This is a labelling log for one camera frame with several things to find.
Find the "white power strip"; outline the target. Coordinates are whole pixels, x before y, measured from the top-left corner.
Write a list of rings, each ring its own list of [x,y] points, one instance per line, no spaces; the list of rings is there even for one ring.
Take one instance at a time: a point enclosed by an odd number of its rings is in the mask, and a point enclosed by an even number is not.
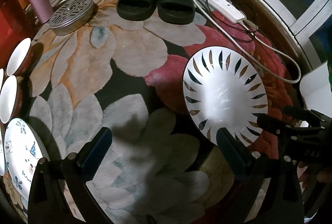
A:
[[[208,0],[208,5],[226,17],[231,23],[241,23],[246,16],[226,0]]]

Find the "white plate with leaf pattern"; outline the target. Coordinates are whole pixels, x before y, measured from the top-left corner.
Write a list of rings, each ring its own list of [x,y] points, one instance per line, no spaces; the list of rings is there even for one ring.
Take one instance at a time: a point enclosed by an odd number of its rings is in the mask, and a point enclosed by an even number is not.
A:
[[[231,49],[211,46],[192,55],[183,95],[196,127],[212,143],[220,128],[245,146],[262,133],[257,116],[268,113],[265,87],[251,63]]]

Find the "red bowl white inside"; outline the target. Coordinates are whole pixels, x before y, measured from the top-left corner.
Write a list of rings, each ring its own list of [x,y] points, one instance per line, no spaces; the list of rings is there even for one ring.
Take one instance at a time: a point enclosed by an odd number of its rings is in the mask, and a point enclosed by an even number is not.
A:
[[[30,67],[33,58],[32,40],[23,39],[14,49],[7,64],[7,76],[22,76]]]
[[[15,76],[5,80],[0,95],[0,117],[3,124],[17,117],[22,108],[22,89]]]

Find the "right black slipper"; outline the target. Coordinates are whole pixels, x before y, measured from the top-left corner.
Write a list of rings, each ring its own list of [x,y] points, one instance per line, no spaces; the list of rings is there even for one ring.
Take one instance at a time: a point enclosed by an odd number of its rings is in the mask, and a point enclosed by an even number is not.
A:
[[[159,0],[157,12],[162,21],[176,25],[190,24],[195,17],[192,0]]]

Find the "red box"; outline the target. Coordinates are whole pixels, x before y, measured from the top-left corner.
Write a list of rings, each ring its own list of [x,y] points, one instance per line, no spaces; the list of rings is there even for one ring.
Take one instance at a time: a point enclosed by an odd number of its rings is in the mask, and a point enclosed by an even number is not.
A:
[[[0,19],[0,67],[5,68],[16,46],[35,31],[18,0],[1,0]]]

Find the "white paper sheet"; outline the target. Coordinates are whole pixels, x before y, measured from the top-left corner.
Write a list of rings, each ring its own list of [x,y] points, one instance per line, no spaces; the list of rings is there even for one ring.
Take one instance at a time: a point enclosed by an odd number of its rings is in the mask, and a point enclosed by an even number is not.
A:
[[[327,61],[304,75],[299,89],[307,109],[331,117],[331,88]]]

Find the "large bear cartoon plate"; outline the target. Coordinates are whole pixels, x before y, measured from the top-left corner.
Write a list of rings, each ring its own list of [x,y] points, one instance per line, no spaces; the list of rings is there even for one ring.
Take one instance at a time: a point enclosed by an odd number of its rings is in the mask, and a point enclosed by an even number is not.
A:
[[[38,160],[43,157],[49,158],[32,126],[20,118],[12,119],[5,131],[5,158],[12,183],[26,200]]]

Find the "round perforated metal tin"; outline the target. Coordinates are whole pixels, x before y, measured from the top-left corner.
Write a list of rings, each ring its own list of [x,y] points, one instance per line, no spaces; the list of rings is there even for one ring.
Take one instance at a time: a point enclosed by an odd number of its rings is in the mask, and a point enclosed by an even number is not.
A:
[[[50,18],[49,28],[58,36],[73,33],[90,20],[94,7],[93,0],[66,1]]]

